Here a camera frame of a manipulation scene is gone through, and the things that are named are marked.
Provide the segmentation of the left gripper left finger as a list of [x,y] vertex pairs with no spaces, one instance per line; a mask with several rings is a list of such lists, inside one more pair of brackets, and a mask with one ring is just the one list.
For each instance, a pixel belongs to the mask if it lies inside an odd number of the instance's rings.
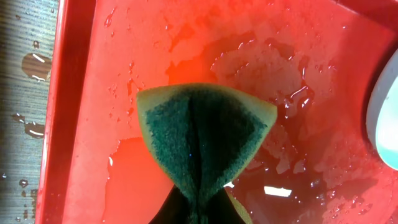
[[190,204],[175,185],[149,224],[187,224]]

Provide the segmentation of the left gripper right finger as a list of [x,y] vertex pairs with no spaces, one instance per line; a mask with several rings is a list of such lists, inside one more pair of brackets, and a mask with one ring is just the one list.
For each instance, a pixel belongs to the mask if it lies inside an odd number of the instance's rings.
[[199,217],[199,224],[245,224],[225,189],[207,201]]

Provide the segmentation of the mint plate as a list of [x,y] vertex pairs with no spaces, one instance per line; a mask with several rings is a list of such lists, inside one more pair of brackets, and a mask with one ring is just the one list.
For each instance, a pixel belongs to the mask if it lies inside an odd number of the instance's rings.
[[386,63],[372,90],[366,131],[381,160],[397,170],[397,52]]

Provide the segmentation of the green yellow sponge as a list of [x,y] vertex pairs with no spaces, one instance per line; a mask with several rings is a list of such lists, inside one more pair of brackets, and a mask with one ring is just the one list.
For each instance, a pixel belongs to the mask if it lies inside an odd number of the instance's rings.
[[277,119],[275,105],[210,83],[143,90],[136,102],[146,147],[190,204],[188,223],[199,223],[207,201],[248,166]]

